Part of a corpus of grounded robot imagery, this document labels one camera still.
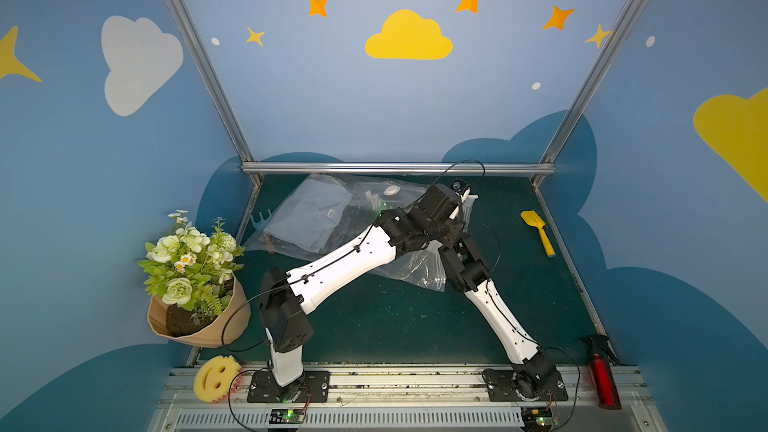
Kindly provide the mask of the right green circuit board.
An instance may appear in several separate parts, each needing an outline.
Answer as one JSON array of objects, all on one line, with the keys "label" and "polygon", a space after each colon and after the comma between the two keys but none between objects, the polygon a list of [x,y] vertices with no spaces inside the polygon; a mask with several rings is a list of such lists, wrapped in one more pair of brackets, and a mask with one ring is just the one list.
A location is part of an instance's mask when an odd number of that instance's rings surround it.
[{"label": "right green circuit board", "polygon": [[520,415],[524,432],[550,432],[559,424],[558,418],[546,408],[522,408]]}]

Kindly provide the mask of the aluminium frame post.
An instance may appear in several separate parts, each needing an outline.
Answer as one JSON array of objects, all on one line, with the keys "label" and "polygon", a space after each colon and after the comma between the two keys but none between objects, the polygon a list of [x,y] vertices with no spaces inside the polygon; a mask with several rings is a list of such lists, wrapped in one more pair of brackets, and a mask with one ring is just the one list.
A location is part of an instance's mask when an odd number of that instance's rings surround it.
[{"label": "aluminium frame post", "polygon": [[635,24],[642,15],[650,0],[627,0],[613,24],[613,32],[607,37],[607,41],[600,47],[600,51],[589,69],[588,74],[570,107],[567,109],[562,121],[556,129],[554,136],[546,147],[539,165],[546,171],[532,176],[531,183],[538,189],[548,174],[555,172],[555,162],[574,132],[578,122],[585,113],[587,106],[599,89],[614,60],[617,58],[626,39],[632,32]]},{"label": "aluminium frame post", "polygon": [[253,154],[234,109],[213,67],[209,54],[184,0],[164,0],[201,79],[240,157],[241,165],[253,161]]}]

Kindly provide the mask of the green circuit board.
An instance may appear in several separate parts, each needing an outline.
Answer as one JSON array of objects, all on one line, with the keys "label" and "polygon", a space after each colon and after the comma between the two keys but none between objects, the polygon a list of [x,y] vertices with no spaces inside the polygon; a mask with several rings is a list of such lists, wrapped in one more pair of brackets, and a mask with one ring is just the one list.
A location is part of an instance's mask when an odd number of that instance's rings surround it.
[{"label": "green circuit board", "polygon": [[520,415],[524,432],[550,432],[559,424],[558,418],[546,408],[522,408]]},{"label": "green circuit board", "polygon": [[300,409],[272,409],[268,423],[270,425],[301,425],[305,419],[306,412]]}]

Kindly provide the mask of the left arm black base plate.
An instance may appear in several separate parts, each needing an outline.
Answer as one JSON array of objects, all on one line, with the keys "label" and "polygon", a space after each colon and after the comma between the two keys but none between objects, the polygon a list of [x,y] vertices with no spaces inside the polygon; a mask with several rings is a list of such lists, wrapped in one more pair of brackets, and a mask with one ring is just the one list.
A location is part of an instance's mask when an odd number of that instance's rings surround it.
[{"label": "left arm black base plate", "polygon": [[285,386],[277,384],[266,368],[252,374],[248,387],[248,403],[298,403],[309,401],[325,403],[330,390],[329,371],[304,371],[295,381]]}]

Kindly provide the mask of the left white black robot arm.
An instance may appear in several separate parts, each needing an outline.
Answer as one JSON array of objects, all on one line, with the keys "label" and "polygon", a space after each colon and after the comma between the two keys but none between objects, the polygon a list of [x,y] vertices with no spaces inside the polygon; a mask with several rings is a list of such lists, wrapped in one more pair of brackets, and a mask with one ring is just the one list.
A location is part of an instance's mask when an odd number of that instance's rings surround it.
[{"label": "left white black robot arm", "polygon": [[309,315],[332,294],[365,273],[432,242],[452,247],[464,221],[470,185],[435,183],[406,207],[386,209],[358,236],[326,256],[287,273],[265,274],[258,310],[267,336],[277,386],[303,380],[302,348],[314,334]]}]

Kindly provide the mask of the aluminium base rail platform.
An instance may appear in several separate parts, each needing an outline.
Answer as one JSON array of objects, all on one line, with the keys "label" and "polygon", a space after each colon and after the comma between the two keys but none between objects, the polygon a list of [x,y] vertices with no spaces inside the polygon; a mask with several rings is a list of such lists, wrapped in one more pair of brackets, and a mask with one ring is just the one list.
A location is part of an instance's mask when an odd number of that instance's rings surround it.
[{"label": "aluminium base rail platform", "polygon": [[[479,364],[310,364],[329,371],[325,403],[248,403],[248,363],[230,396],[200,401],[193,392],[194,368],[175,369],[167,379],[149,425],[151,431],[522,431],[522,408],[550,409],[559,424],[551,431],[663,431],[666,428],[639,370],[619,366],[613,375],[622,409],[598,405],[590,373],[561,369],[567,401],[491,402]],[[270,425],[272,409],[306,412],[301,425]]]}]

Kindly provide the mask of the horizontal aluminium frame rail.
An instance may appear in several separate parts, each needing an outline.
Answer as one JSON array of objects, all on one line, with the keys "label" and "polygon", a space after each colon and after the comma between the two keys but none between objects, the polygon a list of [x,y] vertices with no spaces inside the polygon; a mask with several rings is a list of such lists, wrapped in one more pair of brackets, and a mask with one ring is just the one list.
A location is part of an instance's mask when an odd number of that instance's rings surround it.
[{"label": "horizontal aluminium frame rail", "polygon": [[456,165],[446,163],[331,163],[331,162],[244,162],[241,169],[245,173],[261,174],[373,174],[373,175],[429,175],[437,176],[443,172],[459,176],[533,176],[552,175],[556,168],[553,164],[506,164],[475,161],[460,162]]}]

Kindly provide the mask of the right aluminium frame post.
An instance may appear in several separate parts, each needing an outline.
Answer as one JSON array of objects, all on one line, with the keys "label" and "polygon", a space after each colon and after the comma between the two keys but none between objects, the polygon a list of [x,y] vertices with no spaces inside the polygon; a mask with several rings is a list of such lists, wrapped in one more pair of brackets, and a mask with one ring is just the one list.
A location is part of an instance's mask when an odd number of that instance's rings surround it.
[{"label": "right aluminium frame post", "polygon": [[539,165],[546,171],[532,176],[531,183],[538,189],[548,174],[555,172],[555,162],[574,132],[578,122],[585,113],[587,106],[599,89],[614,60],[617,58],[626,39],[632,32],[635,24],[642,15],[650,0],[627,0],[613,24],[613,32],[607,37],[607,41],[600,47],[600,51],[589,69],[588,74],[570,107],[567,109],[562,121],[556,129],[554,136],[546,147]]}]

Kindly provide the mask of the yellow smiley face sponge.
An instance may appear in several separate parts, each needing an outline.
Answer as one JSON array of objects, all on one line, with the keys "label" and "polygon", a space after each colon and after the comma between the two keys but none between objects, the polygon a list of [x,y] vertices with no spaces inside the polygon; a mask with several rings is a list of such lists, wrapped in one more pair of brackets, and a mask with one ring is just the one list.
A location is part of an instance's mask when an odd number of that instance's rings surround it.
[{"label": "yellow smiley face sponge", "polygon": [[233,356],[219,355],[208,360],[197,372],[193,392],[205,403],[226,400],[239,384],[242,366]]}]

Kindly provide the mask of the left aluminium frame post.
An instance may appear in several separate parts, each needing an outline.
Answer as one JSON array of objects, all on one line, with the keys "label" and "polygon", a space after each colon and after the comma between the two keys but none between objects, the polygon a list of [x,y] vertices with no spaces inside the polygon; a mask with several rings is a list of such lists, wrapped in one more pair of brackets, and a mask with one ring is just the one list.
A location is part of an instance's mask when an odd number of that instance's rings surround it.
[{"label": "left aluminium frame post", "polygon": [[241,165],[253,161],[253,154],[234,109],[213,67],[209,54],[184,0],[164,0],[201,79],[240,157]]}]

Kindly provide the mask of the red spray bottle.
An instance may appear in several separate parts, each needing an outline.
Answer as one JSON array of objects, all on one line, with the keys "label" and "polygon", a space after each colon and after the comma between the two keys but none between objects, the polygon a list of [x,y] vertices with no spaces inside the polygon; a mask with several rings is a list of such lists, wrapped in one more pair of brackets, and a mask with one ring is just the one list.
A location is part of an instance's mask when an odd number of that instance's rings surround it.
[{"label": "red spray bottle", "polygon": [[621,410],[622,403],[611,370],[612,364],[618,364],[618,358],[610,348],[609,338],[593,334],[582,338],[587,345],[589,372],[594,384],[598,405],[606,410]]}]

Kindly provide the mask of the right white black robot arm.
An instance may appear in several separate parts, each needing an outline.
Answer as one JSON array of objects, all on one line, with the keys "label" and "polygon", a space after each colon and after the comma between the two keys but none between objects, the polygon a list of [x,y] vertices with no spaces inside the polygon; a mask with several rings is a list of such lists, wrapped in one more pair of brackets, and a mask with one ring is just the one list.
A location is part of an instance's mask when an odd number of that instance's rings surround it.
[{"label": "right white black robot arm", "polygon": [[556,365],[503,301],[482,252],[469,234],[462,234],[451,247],[442,246],[439,257],[448,283],[475,305],[498,337],[514,371],[512,382],[518,395],[534,399],[556,392],[561,381]]}]

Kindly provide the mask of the flower bouquet in paper wrap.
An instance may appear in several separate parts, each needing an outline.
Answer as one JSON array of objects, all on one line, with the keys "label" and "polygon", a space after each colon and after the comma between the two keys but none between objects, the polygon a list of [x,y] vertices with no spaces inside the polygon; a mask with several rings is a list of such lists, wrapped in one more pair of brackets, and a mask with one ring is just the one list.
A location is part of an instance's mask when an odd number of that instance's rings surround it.
[{"label": "flower bouquet in paper wrap", "polygon": [[145,244],[138,266],[147,274],[150,296],[147,322],[159,337],[200,348],[226,347],[247,329],[251,312],[236,278],[244,249],[214,221],[213,232],[200,231],[185,210],[169,215],[172,227]]}]

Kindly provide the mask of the yellow toy shovel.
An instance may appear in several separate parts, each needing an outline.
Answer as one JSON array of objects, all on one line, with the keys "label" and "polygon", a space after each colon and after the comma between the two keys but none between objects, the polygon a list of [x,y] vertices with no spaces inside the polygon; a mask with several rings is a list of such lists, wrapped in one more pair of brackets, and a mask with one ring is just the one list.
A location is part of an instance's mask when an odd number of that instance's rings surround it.
[{"label": "yellow toy shovel", "polygon": [[542,244],[542,247],[546,253],[546,256],[548,258],[553,258],[556,256],[556,252],[554,250],[554,247],[547,236],[546,231],[544,230],[544,227],[546,225],[545,221],[540,217],[540,215],[534,211],[534,210],[526,210],[522,211],[520,214],[521,218],[525,222],[526,225],[535,228],[538,231],[540,241]]}]

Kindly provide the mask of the clear plastic vacuum bag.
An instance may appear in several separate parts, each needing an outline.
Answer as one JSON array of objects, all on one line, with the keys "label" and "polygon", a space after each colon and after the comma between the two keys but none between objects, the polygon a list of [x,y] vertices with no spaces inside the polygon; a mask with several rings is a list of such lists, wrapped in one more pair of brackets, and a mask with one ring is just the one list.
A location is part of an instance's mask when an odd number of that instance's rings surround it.
[{"label": "clear plastic vacuum bag", "polygon": [[[254,232],[246,251],[262,250],[314,261],[345,245],[371,225],[378,213],[407,210],[427,185],[381,177],[311,174],[267,217],[251,217]],[[442,292],[446,273],[439,242],[372,271],[376,275]]]}]

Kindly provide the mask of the left green circuit board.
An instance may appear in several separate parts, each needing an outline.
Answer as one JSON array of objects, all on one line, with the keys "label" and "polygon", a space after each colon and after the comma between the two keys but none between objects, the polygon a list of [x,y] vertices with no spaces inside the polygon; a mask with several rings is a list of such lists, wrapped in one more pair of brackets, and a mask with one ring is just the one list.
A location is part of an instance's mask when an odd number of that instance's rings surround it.
[{"label": "left green circuit board", "polygon": [[270,425],[301,425],[305,419],[306,412],[300,409],[272,409],[268,423]]}]

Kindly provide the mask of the white vacuum bag valve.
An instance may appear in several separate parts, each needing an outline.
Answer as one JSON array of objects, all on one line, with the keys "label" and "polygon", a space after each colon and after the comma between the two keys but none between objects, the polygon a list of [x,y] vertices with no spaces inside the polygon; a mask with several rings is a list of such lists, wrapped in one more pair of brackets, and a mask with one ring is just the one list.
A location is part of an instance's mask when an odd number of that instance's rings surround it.
[{"label": "white vacuum bag valve", "polygon": [[397,193],[398,193],[400,190],[401,190],[401,188],[400,188],[399,186],[397,186],[397,185],[390,185],[390,186],[388,186],[388,187],[387,187],[387,188],[384,190],[384,195],[385,195],[385,196],[394,196],[394,195],[396,195],[396,194],[397,194]]}]

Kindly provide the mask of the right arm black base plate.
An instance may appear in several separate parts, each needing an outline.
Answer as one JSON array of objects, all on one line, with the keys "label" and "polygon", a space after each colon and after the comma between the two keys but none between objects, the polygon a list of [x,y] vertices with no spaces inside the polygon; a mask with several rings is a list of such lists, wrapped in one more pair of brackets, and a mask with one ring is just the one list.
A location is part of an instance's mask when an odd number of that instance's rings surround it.
[{"label": "right arm black base plate", "polygon": [[560,372],[530,377],[522,370],[486,368],[481,377],[491,402],[567,401]]}]

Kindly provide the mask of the light blue shirt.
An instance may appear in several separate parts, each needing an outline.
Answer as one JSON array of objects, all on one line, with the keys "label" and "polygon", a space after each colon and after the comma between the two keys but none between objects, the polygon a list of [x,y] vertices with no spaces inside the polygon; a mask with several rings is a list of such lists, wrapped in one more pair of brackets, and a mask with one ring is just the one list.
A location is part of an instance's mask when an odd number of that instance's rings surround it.
[{"label": "light blue shirt", "polygon": [[278,207],[264,232],[307,252],[318,253],[339,225],[352,194],[334,181],[309,177]]}]

